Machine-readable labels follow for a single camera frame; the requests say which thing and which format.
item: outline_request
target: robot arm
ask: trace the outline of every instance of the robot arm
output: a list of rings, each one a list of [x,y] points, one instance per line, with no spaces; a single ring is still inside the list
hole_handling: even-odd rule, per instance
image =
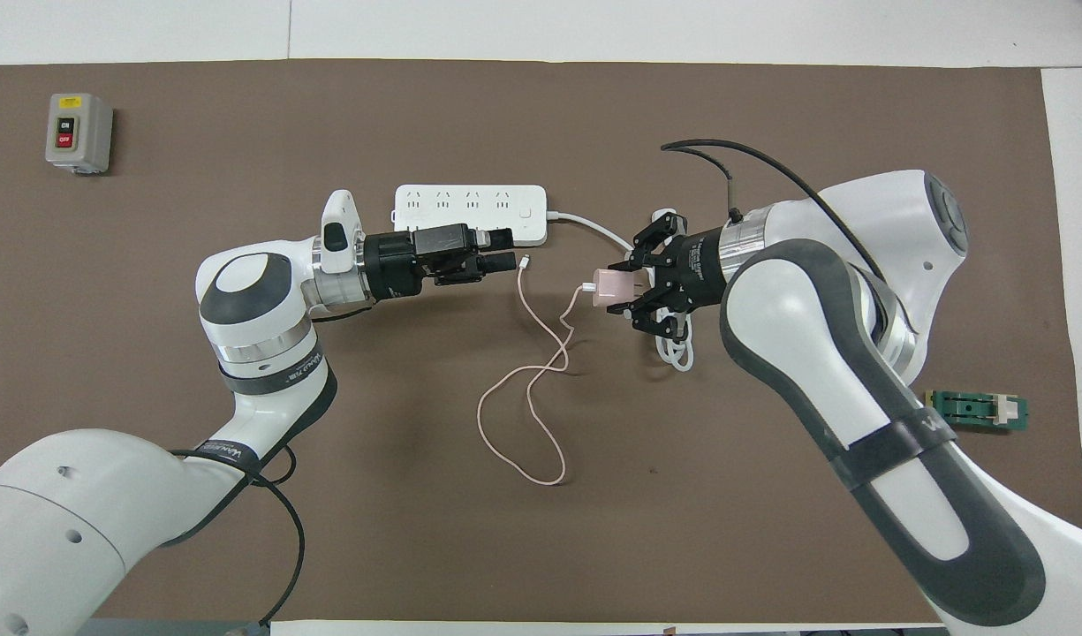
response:
[[[197,451],[222,462],[85,429],[0,466],[0,634],[76,633],[146,553],[198,532],[249,483],[245,471],[261,472],[317,422],[335,377],[312,319],[415,295],[424,277],[476,282],[516,266],[512,253],[488,254],[512,247],[507,229],[366,235],[346,190],[329,198],[317,237],[228,250],[199,267],[199,318],[234,415]]]
[[[689,237],[682,217],[651,224],[613,268],[654,266],[657,284],[608,310],[683,337],[678,315],[720,304],[730,357],[788,402],[952,634],[1082,635],[1082,531],[986,475],[907,386],[968,249],[952,195],[906,171],[820,196],[890,286],[815,202],[783,201]],[[676,314],[656,322],[659,306]]]

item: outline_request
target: screw hole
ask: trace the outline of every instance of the screw hole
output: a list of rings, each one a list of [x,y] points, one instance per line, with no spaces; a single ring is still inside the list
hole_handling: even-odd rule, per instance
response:
[[[16,613],[8,613],[8,618],[3,620],[3,624],[8,626],[8,632],[11,632],[15,636],[27,636],[31,632],[31,627],[26,624],[23,617]]]

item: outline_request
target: black label band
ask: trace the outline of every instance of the black label band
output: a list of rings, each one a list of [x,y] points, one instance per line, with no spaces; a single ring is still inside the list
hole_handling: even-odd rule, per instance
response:
[[[850,450],[831,459],[831,468],[847,490],[855,490],[953,439],[956,434],[931,408],[915,408],[911,415],[895,420],[852,443]]]
[[[258,453],[246,443],[230,441],[229,439],[208,439],[196,448],[200,452],[209,452],[212,455],[228,460],[242,471],[256,474],[262,469],[262,462],[258,459]]]
[[[296,365],[270,375],[262,375],[260,379],[237,379],[233,374],[227,373],[222,365],[219,366],[219,371],[223,374],[223,382],[226,383],[226,388],[234,390],[234,393],[242,395],[267,395],[289,388],[295,385],[295,383],[301,382],[301,380],[309,377],[312,372],[321,366],[322,359],[325,359],[325,354],[321,352],[321,343],[317,341],[314,348],[304,358],[299,359]]]

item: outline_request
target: pink charger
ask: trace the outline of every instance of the pink charger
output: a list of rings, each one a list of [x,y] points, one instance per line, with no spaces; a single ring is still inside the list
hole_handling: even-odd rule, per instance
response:
[[[637,297],[634,293],[634,271],[596,269],[592,282],[596,287],[592,293],[592,306],[620,305]]]

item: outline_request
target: power outlet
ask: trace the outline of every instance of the power outlet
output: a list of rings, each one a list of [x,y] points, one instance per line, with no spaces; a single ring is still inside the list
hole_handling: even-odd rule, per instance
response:
[[[473,229],[513,230],[513,244],[540,246],[549,238],[549,200],[540,185],[399,185],[395,229],[464,223]]]

